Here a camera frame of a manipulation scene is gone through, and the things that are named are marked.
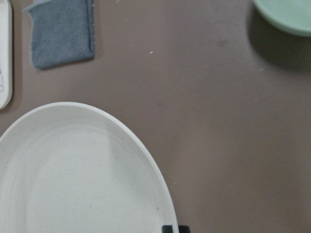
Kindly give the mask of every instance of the white plate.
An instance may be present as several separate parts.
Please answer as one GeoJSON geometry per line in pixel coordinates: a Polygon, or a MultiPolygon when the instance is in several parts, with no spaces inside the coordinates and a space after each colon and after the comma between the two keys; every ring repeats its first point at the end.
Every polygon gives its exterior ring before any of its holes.
{"type": "Polygon", "coordinates": [[[0,109],[12,96],[12,8],[0,0],[0,109]]]}
{"type": "Polygon", "coordinates": [[[150,153],[120,121],[72,102],[41,106],[0,138],[0,233],[178,233],[150,153]]]}

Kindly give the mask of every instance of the mint green bowl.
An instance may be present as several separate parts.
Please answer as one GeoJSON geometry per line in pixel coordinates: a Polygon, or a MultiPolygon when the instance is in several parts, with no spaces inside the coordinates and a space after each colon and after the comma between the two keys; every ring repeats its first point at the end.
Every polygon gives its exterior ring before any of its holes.
{"type": "Polygon", "coordinates": [[[261,15],[282,31],[311,36],[311,0],[254,0],[261,15]]]}

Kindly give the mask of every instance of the brown table surface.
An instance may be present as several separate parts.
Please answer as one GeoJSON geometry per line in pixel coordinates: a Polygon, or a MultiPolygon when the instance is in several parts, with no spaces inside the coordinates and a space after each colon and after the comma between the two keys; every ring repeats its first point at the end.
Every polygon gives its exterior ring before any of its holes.
{"type": "Polygon", "coordinates": [[[193,233],[311,232],[310,39],[274,29],[251,0],[95,0],[95,60],[40,71],[32,1],[11,2],[0,134],[43,104],[90,104],[146,145],[193,233]]]}

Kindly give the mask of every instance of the gray cloth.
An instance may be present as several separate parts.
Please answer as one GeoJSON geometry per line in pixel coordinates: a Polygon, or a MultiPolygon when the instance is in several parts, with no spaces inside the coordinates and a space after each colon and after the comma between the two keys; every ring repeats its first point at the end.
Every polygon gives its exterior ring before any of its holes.
{"type": "Polygon", "coordinates": [[[94,57],[92,0],[40,0],[25,9],[33,21],[31,61],[38,69],[94,57]]]}

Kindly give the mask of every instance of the blue towel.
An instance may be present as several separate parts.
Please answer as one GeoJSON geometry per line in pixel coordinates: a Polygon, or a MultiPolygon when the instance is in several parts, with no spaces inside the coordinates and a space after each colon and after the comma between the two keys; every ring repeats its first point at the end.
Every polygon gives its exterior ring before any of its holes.
{"type": "Polygon", "coordinates": [[[94,57],[93,0],[40,0],[32,18],[31,61],[38,69],[94,57]]]}

